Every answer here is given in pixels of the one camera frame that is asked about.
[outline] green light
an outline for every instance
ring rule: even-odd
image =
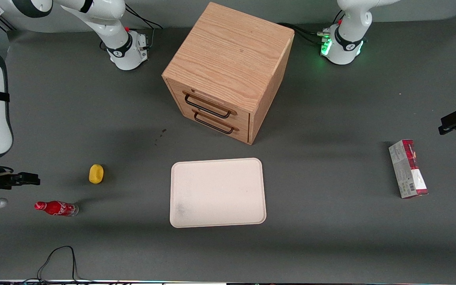
[[[363,45],[363,40],[362,40],[362,42],[360,43],[360,47],[358,47],[358,51],[356,52],[356,55],[359,55],[360,52],[362,51],[362,45]]]
[[[321,53],[323,55],[327,55],[328,52],[330,51],[330,47],[332,46],[332,40],[331,39],[328,39],[327,42],[325,42],[323,44],[323,46],[321,47]]]

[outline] gray table surface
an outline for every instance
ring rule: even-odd
[[[456,110],[456,18],[375,23],[348,66],[297,37],[253,146],[175,105],[161,72],[188,31],[156,31],[150,60],[130,72],[92,32],[13,35],[15,144],[0,164],[42,185],[0,191],[0,279],[36,276],[72,245],[90,279],[456,283],[456,131],[437,131]],[[400,139],[415,140],[428,196],[399,196],[387,144]],[[175,162],[243,157],[263,163],[266,222],[170,225]],[[99,185],[87,181],[94,163],[106,167]],[[38,200],[82,212],[52,217]],[[70,262],[58,252],[44,278],[68,279]]]

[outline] wooden drawer cabinet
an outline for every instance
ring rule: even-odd
[[[162,76],[182,114],[252,144],[281,85],[292,29],[210,3]]]

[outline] bottle label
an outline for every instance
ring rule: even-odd
[[[75,206],[69,203],[58,201],[59,205],[61,205],[61,209],[57,213],[53,213],[52,215],[71,215],[75,212]]]

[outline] drawer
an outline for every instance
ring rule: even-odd
[[[227,123],[238,128],[249,128],[249,113],[238,108],[227,107],[223,102],[216,102],[201,94],[198,90],[189,88],[181,83],[168,80],[170,89],[179,108],[185,110],[193,108],[203,114],[208,114],[217,121]]]
[[[228,124],[225,121],[220,120],[217,117],[214,117],[208,113],[202,112],[195,108],[183,109],[183,115],[188,118],[200,123],[210,129],[216,130],[220,133],[227,135],[228,137],[233,137],[244,143],[248,143],[249,140],[249,131],[248,127],[238,127]]]

